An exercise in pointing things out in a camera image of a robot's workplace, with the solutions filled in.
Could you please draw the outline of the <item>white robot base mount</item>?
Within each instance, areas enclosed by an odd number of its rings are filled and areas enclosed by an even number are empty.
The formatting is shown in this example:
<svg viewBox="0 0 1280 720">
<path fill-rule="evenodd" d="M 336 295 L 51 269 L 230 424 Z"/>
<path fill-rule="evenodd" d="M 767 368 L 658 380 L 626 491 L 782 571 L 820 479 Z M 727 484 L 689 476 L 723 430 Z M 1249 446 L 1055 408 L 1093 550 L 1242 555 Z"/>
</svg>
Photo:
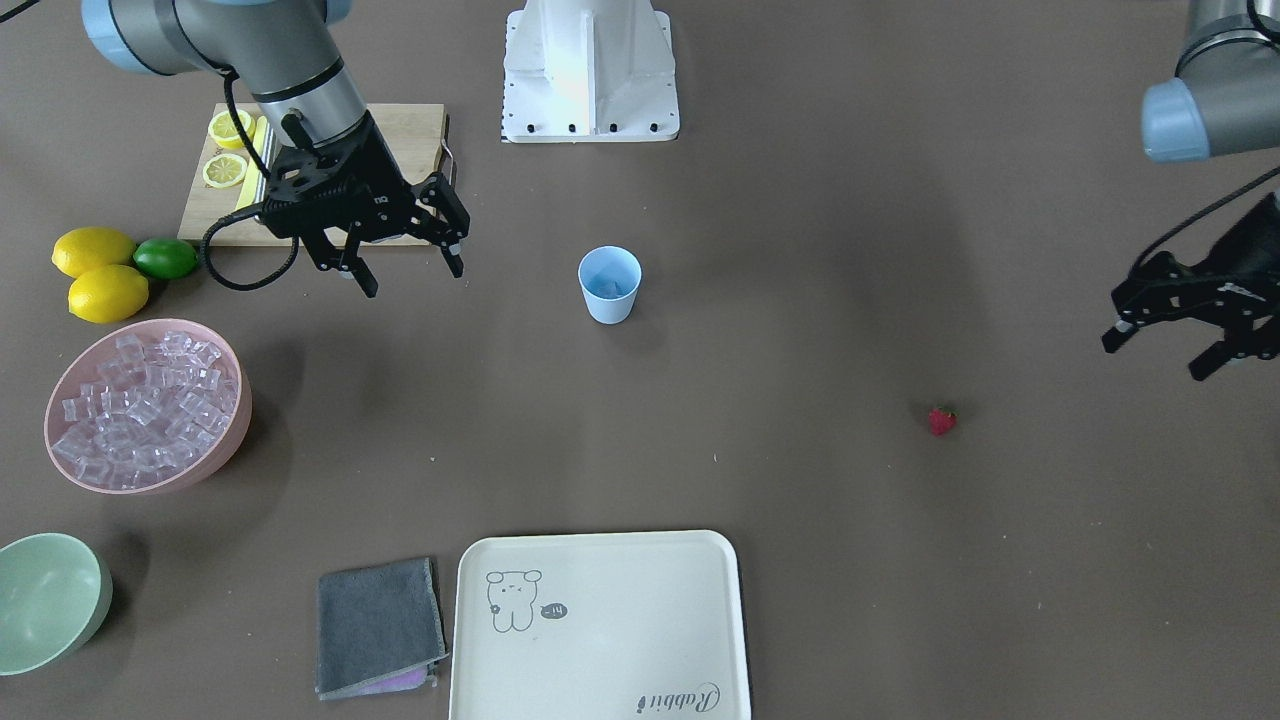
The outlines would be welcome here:
<svg viewBox="0 0 1280 720">
<path fill-rule="evenodd" d="M 672 23 L 652 3 L 527 1 L 504 28 L 502 141 L 678 137 Z"/>
</svg>

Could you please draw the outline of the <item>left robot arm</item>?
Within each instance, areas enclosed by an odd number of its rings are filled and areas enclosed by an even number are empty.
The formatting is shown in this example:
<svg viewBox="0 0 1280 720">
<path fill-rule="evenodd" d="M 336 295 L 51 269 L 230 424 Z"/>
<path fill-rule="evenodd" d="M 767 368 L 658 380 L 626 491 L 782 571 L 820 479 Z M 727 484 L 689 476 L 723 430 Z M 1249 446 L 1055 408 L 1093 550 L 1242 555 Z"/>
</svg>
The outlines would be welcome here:
<svg viewBox="0 0 1280 720">
<path fill-rule="evenodd" d="M 1193 1 L 1172 77 L 1147 88 L 1140 113 L 1146 156 L 1156 163 L 1275 149 L 1279 143 L 1277 4 Z M 1192 359 L 1196 380 L 1279 351 L 1277 193 L 1266 193 L 1197 263 L 1165 250 L 1167 231 L 1142 250 L 1111 300 L 1102 336 L 1114 354 L 1140 329 L 1193 319 L 1221 340 Z"/>
</svg>

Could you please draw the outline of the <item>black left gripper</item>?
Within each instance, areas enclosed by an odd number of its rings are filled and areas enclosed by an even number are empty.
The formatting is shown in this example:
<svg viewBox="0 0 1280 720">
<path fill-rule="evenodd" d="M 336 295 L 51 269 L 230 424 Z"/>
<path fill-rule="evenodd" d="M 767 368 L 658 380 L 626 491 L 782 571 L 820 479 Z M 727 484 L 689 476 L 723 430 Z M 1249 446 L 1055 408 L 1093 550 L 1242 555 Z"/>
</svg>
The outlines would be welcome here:
<svg viewBox="0 0 1280 720">
<path fill-rule="evenodd" d="M 1194 380 L 1240 359 L 1239 351 L 1277 350 L 1277 193 L 1266 193 L 1198 263 L 1169 251 L 1139 263 L 1114 291 L 1115 323 L 1102 334 L 1115 354 L 1146 325 L 1196 319 L 1224 340 L 1188 363 Z"/>
</svg>

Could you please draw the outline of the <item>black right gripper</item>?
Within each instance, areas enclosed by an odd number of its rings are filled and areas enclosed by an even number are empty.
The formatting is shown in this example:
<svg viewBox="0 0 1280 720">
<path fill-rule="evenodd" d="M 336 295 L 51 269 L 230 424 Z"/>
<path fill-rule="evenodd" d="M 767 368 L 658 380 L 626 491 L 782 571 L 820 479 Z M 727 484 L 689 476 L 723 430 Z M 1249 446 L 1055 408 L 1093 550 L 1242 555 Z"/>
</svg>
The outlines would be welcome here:
<svg viewBox="0 0 1280 720">
<path fill-rule="evenodd" d="M 416 201 L 370 111 L 348 132 L 325 143 L 289 110 L 282 128 L 289 142 L 270 167 L 262 223 L 278 238 L 297 238 L 321 269 L 349 275 L 367 299 L 379 283 L 360 256 L 361 243 L 410 233 Z M 436 246 L 454 278 L 466 232 L 436 233 Z"/>
</svg>

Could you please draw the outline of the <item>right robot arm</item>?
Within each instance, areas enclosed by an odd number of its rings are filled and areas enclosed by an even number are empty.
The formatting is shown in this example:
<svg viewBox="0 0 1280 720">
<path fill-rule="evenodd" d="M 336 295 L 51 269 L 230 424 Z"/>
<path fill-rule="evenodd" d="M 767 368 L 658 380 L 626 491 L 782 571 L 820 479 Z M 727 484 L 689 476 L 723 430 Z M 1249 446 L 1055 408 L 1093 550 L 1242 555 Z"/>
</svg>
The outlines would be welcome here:
<svg viewBox="0 0 1280 720">
<path fill-rule="evenodd" d="M 465 272 L 470 217 L 443 172 L 412 184 L 355 86 L 329 26 L 347 1 L 83 1 L 91 42 L 124 70 L 175 76 L 210 70 L 242 79 L 282 146 L 265 172 L 265 197 L 215 220 L 198 255 L 212 266 L 215 234 L 261 220 L 305 250 L 321 272 L 352 278 L 365 296 L 378 281 L 366 243 L 408 236 Z"/>
</svg>

